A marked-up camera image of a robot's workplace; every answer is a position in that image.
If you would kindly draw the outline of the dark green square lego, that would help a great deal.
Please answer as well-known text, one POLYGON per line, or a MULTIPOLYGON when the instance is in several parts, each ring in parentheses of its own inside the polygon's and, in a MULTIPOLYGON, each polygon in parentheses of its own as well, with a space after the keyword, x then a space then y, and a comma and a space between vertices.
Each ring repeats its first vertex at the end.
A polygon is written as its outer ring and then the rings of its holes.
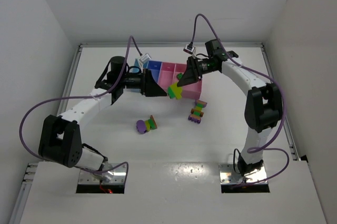
POLYGON ((183 73, 179 73, 179 74, 176 75, 176 78, 177 78, 178 80, 180 80, 182 77, 183 77, 183 73))

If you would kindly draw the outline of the dark green lego plate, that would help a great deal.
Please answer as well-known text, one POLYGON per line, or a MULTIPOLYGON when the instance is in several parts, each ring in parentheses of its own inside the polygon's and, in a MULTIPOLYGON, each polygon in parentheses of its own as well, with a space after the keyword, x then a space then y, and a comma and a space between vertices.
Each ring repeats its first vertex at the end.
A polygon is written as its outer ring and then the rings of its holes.
POLYGON ((170 99, 174 99, 176 97, 174 90, 170 86, 167 88, 167 94, 170 97, 170 99))

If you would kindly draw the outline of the lime green square lego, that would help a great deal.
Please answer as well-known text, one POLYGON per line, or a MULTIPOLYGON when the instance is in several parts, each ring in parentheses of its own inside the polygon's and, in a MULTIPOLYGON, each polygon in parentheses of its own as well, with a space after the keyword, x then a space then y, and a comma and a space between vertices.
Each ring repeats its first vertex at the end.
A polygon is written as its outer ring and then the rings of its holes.
POLYGON ((174 90, 175 92, 175 98, 177 100, 181 99, 182 98, 182 91, 183 91, 183 88, 181 86, 177 86, 178 82, 175 82, 173 84, 170 85, 170 87, 174 90))

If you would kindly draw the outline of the orange brown lego plate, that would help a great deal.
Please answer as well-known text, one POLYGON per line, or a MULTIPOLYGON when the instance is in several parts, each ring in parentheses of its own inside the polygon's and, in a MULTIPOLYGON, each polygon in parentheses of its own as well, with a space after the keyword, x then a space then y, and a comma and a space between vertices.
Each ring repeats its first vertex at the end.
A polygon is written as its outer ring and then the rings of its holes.
POLYGON ((154 116, 152 116, 152 115, 150 116, 149 124, 150 124, 150 127, 151 127, 152 130, 157 129, 157 124, 155 122, 154 116))

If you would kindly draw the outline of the purple rounded lego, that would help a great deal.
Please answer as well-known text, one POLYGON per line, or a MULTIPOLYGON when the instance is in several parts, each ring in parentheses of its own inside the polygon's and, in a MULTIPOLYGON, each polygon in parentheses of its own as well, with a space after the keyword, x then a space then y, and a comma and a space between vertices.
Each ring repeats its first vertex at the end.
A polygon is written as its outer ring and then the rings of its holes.
POLYGON ((147 132, 147 127, 146 127, 145 121, 138 120, 136 122, 136 129, 140 134, 145 134, 147 132))

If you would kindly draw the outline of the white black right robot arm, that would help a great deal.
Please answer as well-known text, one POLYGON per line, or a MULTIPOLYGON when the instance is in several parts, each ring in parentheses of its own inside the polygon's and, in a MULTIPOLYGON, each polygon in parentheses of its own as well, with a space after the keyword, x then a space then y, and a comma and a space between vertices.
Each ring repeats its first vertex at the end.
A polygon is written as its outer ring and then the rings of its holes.
POLYGON ((272 128, 284 121, 284 107, 279 87, 265 82, 261 74, 245 67, 239 56, 226 51, 217 40, 205 44, 207 56, 198 59, 195 46, 190 43, 184 52, 189 54, 186 70, 177 85, 179 87, 200 81, 203 75, 219 71, 229 77, 246 96, 244 118, 249 127, 242 151, 234 170, 241 176, 259 170, 263 164, 263 150, 275 139, 269 139, 272 128))

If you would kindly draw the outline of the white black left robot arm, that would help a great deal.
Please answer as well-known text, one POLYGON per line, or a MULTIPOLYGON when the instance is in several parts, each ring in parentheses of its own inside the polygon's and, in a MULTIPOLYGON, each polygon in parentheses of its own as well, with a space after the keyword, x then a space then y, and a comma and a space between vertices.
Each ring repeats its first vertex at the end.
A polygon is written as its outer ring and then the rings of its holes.
POLYGON ((101 111, 113 105, 125 89, 137 89, 146 97, 166 96, 152 73, 126 69, 126 58, 114 56, 95 83, 91 93, 58 116, 49 115, 43 123, 38 153, 68 168, 100 175, 113 169, 106 156, 82 142, 81 131, 101 111))

